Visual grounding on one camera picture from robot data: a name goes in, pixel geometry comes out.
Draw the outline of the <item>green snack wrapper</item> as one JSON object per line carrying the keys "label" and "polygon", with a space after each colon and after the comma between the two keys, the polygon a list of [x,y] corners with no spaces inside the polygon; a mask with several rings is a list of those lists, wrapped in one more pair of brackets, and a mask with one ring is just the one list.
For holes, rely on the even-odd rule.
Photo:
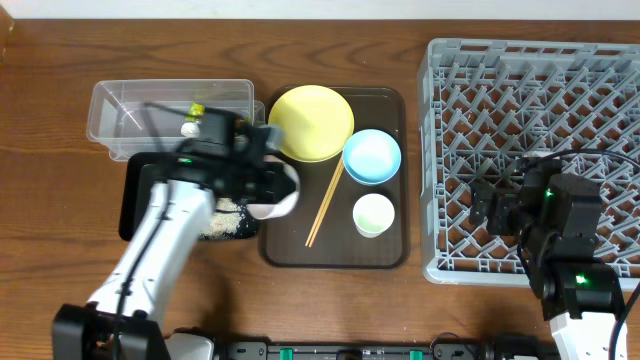
{"label": "green snack wrapper", "polygon": [[200,119],[204,116],[205,107],[198,103],[192,103],[191,107],[187,113],[186,121],[187,122],[199,122]]}

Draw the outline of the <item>rice pile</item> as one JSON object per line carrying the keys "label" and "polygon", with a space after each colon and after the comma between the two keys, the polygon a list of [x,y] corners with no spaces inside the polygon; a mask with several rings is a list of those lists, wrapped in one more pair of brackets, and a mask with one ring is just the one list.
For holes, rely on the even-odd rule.
{"label": "rice pile", "polygon": [[251,228],[246,208],[230,198],[219,198],[201,236],[208,240],[240,239]]}

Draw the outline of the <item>white bowl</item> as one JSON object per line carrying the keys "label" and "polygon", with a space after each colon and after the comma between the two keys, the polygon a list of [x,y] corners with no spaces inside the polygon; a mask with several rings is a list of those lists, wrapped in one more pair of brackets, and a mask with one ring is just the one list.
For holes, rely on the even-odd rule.
{"label": "white bowl", "polygon": [[276,204],[249,204],[247,210],[249,214],[257,220],[286,216],[294,209],[300,195],[300,178],[297,171],[291,165],[278,159],[274,155],[266,155],[264,160],[267,164],[281,163],[288,179],[295,183],[295,189],[288,192],[286,197]]}

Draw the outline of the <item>pale green cup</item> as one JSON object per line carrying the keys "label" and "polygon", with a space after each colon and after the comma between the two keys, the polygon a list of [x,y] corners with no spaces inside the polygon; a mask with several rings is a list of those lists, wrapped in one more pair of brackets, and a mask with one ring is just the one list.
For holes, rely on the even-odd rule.
{"label": "pale green cup", "polygon": [[395,208],[386,196],[370,193],[356,201],[352,217],[360,235],[375,238],[391,227],[395,219]]}

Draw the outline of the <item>light blue bowl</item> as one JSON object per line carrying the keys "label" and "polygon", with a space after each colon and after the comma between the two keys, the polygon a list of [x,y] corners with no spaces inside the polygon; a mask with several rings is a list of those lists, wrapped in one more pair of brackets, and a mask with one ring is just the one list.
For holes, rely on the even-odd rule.
{"label": "light blue bowl", "polygon": [[352,135],[342,151],[346,172],[357,183],[374,186],[387,182],[398,172],[402,154],[388,133],[365,129]]}

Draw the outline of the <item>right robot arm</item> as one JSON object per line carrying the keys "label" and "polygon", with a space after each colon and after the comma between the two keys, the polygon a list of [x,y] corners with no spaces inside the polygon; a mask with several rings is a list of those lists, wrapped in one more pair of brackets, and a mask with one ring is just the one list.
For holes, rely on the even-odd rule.
{"label": "right robot arm", "polygon": [[522,158],[519,189],[474,183],[469,221],[511,236],[562,359],[625,359],[625,302],[615,270],[595,256],[600,187],[554,156]]}

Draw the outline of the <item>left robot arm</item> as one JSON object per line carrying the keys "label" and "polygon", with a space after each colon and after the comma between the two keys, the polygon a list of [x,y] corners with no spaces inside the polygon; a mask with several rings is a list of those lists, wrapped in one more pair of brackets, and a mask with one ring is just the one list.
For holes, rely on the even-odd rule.
{"label": "left robot arm", "polygon": [[282,141],[272,125],[206,108],[198,133],[172,150],[147,111],[141,114],[157,148],[160,174],[132,239],[105,282],[83,306],[64,304],[52,324],[56,359],[215,359],[206,335],[164,336],[161,322],[185,264],[220,198],[279,205],[299,181],[274,158]]}

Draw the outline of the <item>grey dishwasher rack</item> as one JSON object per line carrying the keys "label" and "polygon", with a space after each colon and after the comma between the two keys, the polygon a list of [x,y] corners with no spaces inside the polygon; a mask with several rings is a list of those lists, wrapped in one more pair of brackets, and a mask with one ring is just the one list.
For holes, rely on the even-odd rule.
{"label": "grey dishwasher rack", "polygon": [[562,152],[565,172],[600,187],[596,257],[637,286],[637,45],[435,39],[417,83],[427,280],[526,286],[514,239],[469,222],[470,187],[516,189],[518,158]]}

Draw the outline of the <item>black plastic tray bin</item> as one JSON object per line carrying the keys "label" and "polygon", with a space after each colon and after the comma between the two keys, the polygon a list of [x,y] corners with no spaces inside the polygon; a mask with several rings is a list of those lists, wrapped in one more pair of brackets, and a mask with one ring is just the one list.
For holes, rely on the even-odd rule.
{"label": "black plastic tray bin", "polygon": [[[130,241],[133,238],[149,204],[151,188],[160,176],[160,163],[166,158],[167,155],[164,153],[141,152],[133,155],[129,159],[118,229],[119,236],[122,240]],[[228,240],[250,239],[258,233],[260,227],[259,221],[249,214],[247,208],[246,212],[250,220],[250,230],[240,239]],[[225,241],[208,240],[201,235],[200,240]]]}

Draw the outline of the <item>yellow plate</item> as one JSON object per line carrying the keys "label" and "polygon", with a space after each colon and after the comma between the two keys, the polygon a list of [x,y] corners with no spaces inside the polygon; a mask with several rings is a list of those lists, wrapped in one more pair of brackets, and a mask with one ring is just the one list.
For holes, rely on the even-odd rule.
{"label": "yellow plate", "polygon": [[342,151],[355,127],[354,112],[336,90],[303,85],[273,104],[268,124],[283,133],[280,152],[306,163],[329,160]]}

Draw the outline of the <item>clear plastic bin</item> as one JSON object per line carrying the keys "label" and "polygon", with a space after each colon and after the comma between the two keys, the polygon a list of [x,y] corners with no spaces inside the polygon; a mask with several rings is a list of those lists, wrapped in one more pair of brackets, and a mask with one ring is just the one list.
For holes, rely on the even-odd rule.
{"label": "clear plastic bin", "polygon": [[94,86],[86,135],[126,162],[139,152],[174,149],[183,139],[185,114],[194,104],[233,111],[255,125],[265,108],[246,79],[109,80]]}

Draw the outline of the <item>brown serving tray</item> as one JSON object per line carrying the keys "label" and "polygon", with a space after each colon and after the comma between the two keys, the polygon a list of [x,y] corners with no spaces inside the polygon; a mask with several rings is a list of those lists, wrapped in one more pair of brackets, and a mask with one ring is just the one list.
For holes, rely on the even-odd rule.
{"label": "brown serving tray", "polygon": [[[335,90],[350,104],[357,131],[378,129],[396,140],[401,148],[400,168],[389,181],[376,186],[361,185],[342,174],[314,244],[307,247],[311,226],[339,157],[303,163],[282,156],[300,177],[300,197],[287,216],[261,223],[258,249],[266,262],[278,267],[393,269],[404,262],[410,248],[405,104],[401,94],[391,88],[343,86]],[[352,217],[356,201],[369,193],[384,195],[395,209],[390,228],[375,238],[362,236]]]}

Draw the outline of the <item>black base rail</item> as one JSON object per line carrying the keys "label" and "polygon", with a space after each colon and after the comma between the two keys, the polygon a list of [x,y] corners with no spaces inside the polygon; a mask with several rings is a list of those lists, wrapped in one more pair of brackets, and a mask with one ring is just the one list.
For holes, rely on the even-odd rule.
{"label": "black base rail", "polygon": [[195,331],[165,338],[172,359],[210,360],[559,360],[556,346],[534,336],[506,334],[487,341],[452,332],[427,343],[274,343],[268,339],[216,340]]}

